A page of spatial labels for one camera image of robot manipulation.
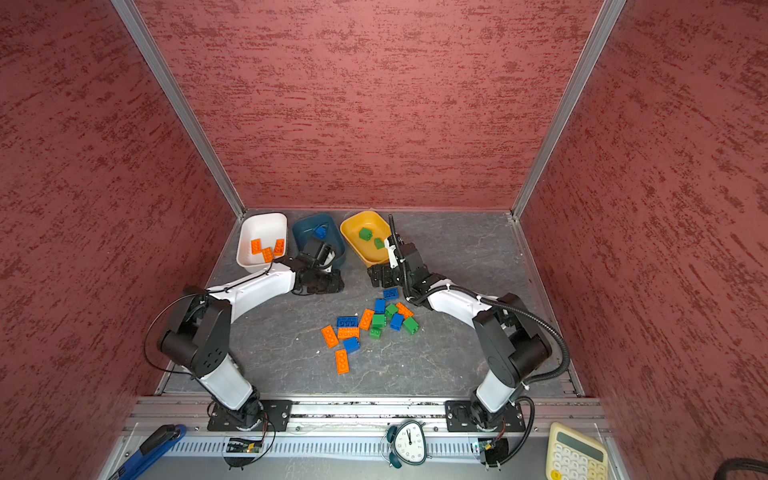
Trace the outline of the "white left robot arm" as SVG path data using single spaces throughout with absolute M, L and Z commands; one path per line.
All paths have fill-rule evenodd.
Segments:
M 335 294 L 343 289 L 339 269 L 294 258 L 224 285 L 189 287 L 173 306 L 157 348 L 191 374 L 233 422 L 247 429 L 260 418 L 262 406 L 257 389 L 230 353 L 232 323 L 284 294 Z

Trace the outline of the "orange lego brick studs up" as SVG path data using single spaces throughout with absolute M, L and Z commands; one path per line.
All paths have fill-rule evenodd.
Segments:
M 274 261 L 275 253 L 272 247 L 264 247 L 260 250 L 265 263 L 271 263 Z

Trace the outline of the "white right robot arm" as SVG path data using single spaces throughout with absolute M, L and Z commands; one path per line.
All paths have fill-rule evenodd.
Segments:
M 522 300 L 478 294 L 431 272 L 412 243 L 389 249 L 389 259 L 367 268 L 371 284 L 399 287 L 412 306 L 446 314 L 473 328 L 488 373 L 469 401 L 472 422 L 486 431 L 501 422 L 503 411 L 540 375 L 536 370 L 552 355 L 543 322 Z

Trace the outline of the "blue lego brick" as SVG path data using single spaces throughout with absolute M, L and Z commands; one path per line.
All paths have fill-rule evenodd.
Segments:
M 320 240 L 325 240 L 327 238 L 327 231 L 328 231 L 328 227 L 325 224 L 318 225 L 313 230 L 313 236 Z

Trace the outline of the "orange lego brick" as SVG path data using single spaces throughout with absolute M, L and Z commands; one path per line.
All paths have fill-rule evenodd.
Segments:
M 257 255 L 262 251 L 261 240 L 254 239 L 250 242 L 251 254 Z
M 284 239 L 278 239 L 275 243 L 273 253 L 276 257 L 280 257 L 285 253 L 286 242 Z

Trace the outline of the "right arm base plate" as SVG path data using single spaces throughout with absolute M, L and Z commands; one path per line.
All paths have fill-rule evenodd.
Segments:
M 490 413 L 478 400 L 448 400 L 444 410 L 447 430 L 452 433 L 522 433 L 526 428 L 522 409 L 510 403 Z

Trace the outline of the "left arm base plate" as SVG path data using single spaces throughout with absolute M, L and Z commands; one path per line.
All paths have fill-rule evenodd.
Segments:
M 290 400 L 250 399 L 239 410 L 226 408 L 212 400 L 207 409 L 207 430 L 211 432 L 263 431 L 267 427 L 284 432 L 291 416 L 293 402 Z

